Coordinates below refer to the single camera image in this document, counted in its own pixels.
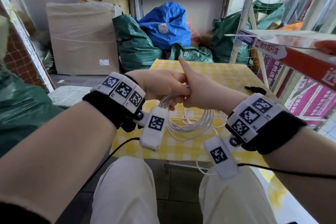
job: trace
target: leg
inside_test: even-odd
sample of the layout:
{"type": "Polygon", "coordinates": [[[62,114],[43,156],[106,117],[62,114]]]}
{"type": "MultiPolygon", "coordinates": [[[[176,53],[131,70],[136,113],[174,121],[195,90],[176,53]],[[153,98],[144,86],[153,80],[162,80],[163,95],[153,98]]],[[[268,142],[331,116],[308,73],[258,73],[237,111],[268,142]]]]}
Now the leg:
{"type": "Polygon", "coordinates": [[[100,177],[91,224],[158,224],[153,173],[138,158],[121,157],[100,177]]]}
{"type": "MultiPolygon", "coordinates": [[[[199,187],[204,224],[276,224],[265,191],[249,167],[229,180],[205,175],[199,187]]],[[[208,173],[215,173],[212,167],[208,173]]]]}

